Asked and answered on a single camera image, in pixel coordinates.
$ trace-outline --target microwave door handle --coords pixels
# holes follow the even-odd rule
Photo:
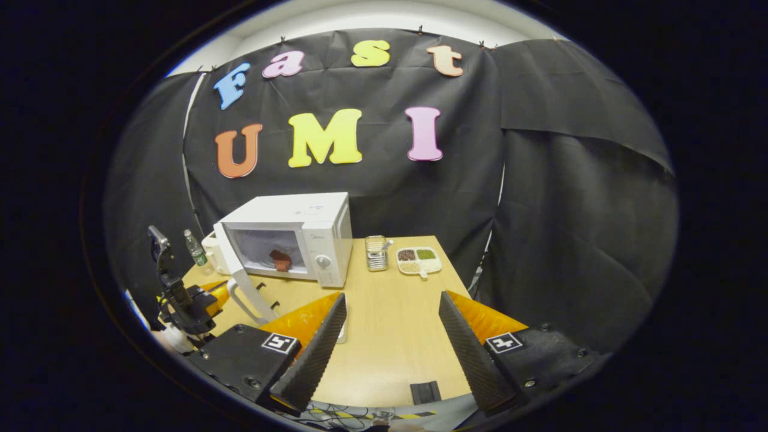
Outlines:
[[[234,278],[230,279],[229,282],[227,282],[227,291],[230,293],[230,297],[235,300],[235,303],[237,303],[238,306],[240,306],[240,309],[244,310],[246,314],[250,317],[250,319],[253,320],[253,322],[259,324],[259,325],[265,325],[269,321],[265,320],[264,318],[259,318],[248,309],[248,306],[243,303],[243,300],[240,299],[240,297],[237,296],[236,291],[237,288],[239,288],[240,285],[237,284],[237,281],[234,280]]]

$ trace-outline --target food tray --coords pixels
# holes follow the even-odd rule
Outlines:
[[[428,273],[442,270],[440,255],[426,246],[398,249],[395,257],[397,268],[403,274],[419,274],[426,279]]]

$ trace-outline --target water bottle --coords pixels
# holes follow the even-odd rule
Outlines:
[[[192,231],[184,230],[184,239],[187,241],[187,249],[192,255],[195,264],[201,267],[201,270],[206,275],[214,272],[214,266],[208,262],[208,258],[205,256],[205,250],[200,246],[200,242],[192,235]]]

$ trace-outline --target blue letter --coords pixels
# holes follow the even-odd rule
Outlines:
[[[221,109],[226,109],[243,95],[243,91],[237,87],[243,87],[245,84],[245,75],[243,72],[250,69],[250,63],[243,63],[237,66],[232,72],[227,74],[221,81],[214,86],[221,95]]]

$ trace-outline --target black block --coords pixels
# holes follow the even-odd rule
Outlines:
[[[301,342],[294,337],[238,324],[188,359],[225,387],[263,404],[268,402],[269,388],[300,348]]]
[[[599,358],[552,327],[500,334],[484,346],[505,379],[528,399],[552,392]]]
[[[411,394],[413,395],[414,405],[428,404],[430,402],[442,400],[440,398],[440,390],[437,387],[437,381],[411,384]]]
[[[298,416],[306,409],[323,377],[336,339],[346,319],[346,298],[342,293],[296,363],[274,384],[270,393],[280,409]]]
[[[480,345],[446,291],[440,297],[439,315],[478,408],[494,414],[523,403],[518,392],[504,379],[488,352]]]

